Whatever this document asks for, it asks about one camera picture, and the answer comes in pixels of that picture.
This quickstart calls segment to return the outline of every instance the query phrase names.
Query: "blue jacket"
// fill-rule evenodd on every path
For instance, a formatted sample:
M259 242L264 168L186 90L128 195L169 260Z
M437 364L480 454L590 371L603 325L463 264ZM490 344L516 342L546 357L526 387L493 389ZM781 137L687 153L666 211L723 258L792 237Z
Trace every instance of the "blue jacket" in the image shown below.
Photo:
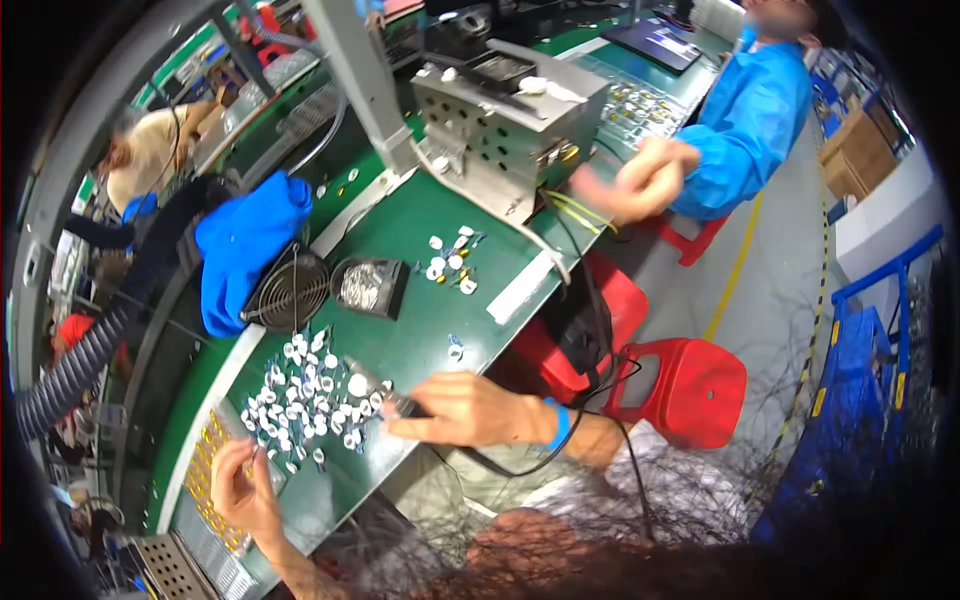
M709 221L753 198L786 160L813 106L813 83L804 48L781 42L749 54L738 52L724 67L696 125L676 138L700 150L698 166L670 205L680 214Z
M353 7L359 16L367 16L369 11L383 12L383 0L353 0Z
M297 235L312 208L310 185L277 171L197 224L194 239L204 257L200 311L210 335L227 338L244 330L240 311L263 269Z

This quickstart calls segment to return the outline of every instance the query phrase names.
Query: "gray floor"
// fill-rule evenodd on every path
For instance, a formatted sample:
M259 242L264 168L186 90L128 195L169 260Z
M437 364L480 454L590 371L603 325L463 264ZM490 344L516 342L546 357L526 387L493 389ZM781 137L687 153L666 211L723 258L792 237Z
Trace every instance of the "gray floor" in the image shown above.
M725 463L755 463L769 454L793 404L808 353L824 259L824 194L828 205L834 202L816 161L819 135L811 117L793 152L767 184L739 279L712 340L736 355L749 375L733 442L716 453ZM597 250L631 276L650 302L635 341L705 336L744 243L754 202L734 212L692 267L677 264L680 252L648 232L638 231L627 244L600 242ZM675 219L674 227L687 235L695 230L680 219ZM808 381L819 380L826 356L833 312L829 296L840 285L835 272L828 269ZM637 388L647 385L642 379L631 381L625 396L638 395ZM791 455L815 392L814 386L804 385L798 416L778 454L780 462Z

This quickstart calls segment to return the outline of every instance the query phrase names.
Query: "fan grille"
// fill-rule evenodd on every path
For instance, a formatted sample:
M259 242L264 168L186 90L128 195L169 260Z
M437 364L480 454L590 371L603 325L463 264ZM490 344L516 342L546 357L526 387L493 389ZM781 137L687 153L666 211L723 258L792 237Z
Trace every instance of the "fan grille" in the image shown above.
M272 330L299 331L320 309L329 283L330 272L316 256L284 264L270 274L260 292L256 307L260 322Z

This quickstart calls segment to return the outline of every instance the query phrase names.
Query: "red shirt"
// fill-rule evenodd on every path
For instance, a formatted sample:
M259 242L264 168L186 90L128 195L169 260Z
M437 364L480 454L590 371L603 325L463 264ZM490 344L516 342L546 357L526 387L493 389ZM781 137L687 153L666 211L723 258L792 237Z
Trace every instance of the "red shirt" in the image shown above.
M64 319L60 329L57 330L57 335L63 339L63 343L66 344L66 349L70 350L76 346L86 331L90 329L90 326L93 325L94 321L96 321L96 319L93 317L87 317L80 313L73 313ZM117 350L117 355L123 355L123 358L127 358L126 342Z

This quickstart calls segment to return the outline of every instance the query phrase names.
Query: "green workbench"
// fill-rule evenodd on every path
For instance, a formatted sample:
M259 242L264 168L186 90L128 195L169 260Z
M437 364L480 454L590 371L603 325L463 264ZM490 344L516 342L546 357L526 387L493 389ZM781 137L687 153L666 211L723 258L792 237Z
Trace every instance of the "green workbench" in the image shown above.
M612 23L608 20L599 23L597 29L574 29L537 48L557 55L596 38L610 26ZM730 44L717 36L704 32L701 37L705 40L698 40L698 43L709 54L730 49ZM700 61L677 77L611 44L590 54L679 98L690 89L706 90L704 78L712 81L716 77L716 69ZM404 91L400 90L399 95L403 105ZM422 127L419 118L411 114L408 121L419 137ZM355 128L356 125L345 124L347 127ZM314 186L329 178L329 190L322 200L315 202L310 218L314 237L383 171L376 153L369 144L357 144L355 135L344 134L342 130L334 144L342 145L342 151L331 146L323 156L298 173L298 177ZM603 175L612 177L609 163L595 159L592 164ZM360 176L346 185L347 172L354 167L360 171ZM338 196L336 192L341 185L346 187ZM598 236L565 215L561 218L576 238L579 249L586 252ZM565 264L572 267L578 260L577 254L557 219L554 212L541 211L532 219L530 227L551 246L558 248L564 255ZM486 312L491 300L539 253L539 249L525 238L419 171L360 220L328 259L335 264L342 257L362 255L397 258L411 265L419 260L425 264L435 254L427 246L430 236L438 235L449 242L463 225L488 234L478 248L471 250L467 259L468 266L476 268L472 278L478 288L474 294L467 296L448 284L438 285L422 275L414 275L407 285L396 322L359 316L328 299L313 318L312 330L333 325L332 351L335 354L357 358L377 376L393 380L401 392L433 372L483 372L560 284L560 278L552 271L504 325L496 324ZM448 334L457 336L465 347L463 359L459 362L454 362L447 354ZM282 355L281 347L289 340L289 334L267 334L253 351L227 396L238 412L246 398L255 396L263 385L266 362L278 353ZM148 531L156 528L160 503L167 487L180 487L180 481L170 481L174 464L181 447L192 444L185 439L190 424L234 341L215 340L204 348L182 385L160 441L154 468L157 494L147 511ZM381 437L375 420L367 428L367 434L369 437L362 454L346 450L340 438L328 434L321 442L327 457L327 473L318 473L308 457L299 473L288 476L280 494L280 504L291 541L301 550L311 551L316 547L414 447L402 440ZM184 503L184 498L189 500L188 495L182 494L178 509L192 504ZM243 562L264 587L263 591L276 583L276 575L256 548Z

